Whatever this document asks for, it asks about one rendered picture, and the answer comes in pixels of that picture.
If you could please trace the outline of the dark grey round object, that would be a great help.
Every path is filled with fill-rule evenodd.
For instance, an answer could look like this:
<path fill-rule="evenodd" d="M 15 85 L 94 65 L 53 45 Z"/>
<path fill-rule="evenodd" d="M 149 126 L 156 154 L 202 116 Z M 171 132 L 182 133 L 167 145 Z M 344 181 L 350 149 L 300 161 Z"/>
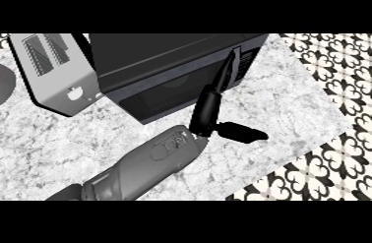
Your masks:
<path fill-rule="evenodd" d="M 16 76 L 13 71 L 0 64 L 0 105 L 9 99 L 16 86 Z"/>

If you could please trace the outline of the black microwave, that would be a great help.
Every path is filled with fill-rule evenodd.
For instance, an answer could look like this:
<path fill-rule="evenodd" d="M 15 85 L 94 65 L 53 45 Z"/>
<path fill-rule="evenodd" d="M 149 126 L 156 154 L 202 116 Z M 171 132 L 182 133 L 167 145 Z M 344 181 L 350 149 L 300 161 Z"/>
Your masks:
<path fill-rule="evenodd" d="M 100 93 L 148 124 L 192 105 L 230 54 L 239 85 L 264 33 L 77 33 Z"/>

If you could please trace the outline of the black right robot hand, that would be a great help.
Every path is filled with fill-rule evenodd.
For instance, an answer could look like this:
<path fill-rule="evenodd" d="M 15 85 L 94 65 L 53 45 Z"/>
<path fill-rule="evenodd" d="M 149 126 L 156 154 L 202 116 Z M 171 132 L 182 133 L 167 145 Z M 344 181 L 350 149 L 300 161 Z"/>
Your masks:
<path fill-rule="evenodd" d="M 213 82 L 205 85 L 196 101 L 189 130 L 201 136 L 210 138 L 213 132 L 236 142 L 249 144 L 260 140 L 267 140 L 269 135 L 233 122 L 217 122 L 221 106 L 223 92 L 227 88 L 233 73 L 235 53 L 230 52 Z"/>

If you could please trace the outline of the silver toaster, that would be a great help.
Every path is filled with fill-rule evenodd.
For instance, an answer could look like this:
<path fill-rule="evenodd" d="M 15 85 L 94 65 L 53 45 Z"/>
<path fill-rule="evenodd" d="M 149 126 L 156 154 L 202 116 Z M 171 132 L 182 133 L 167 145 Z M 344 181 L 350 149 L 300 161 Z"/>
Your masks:
<path fill-rule="evenodd" d="M 103 96 L 83 33 L 12 33 L 9 47 L 34 104 L 71 117 Z"/>

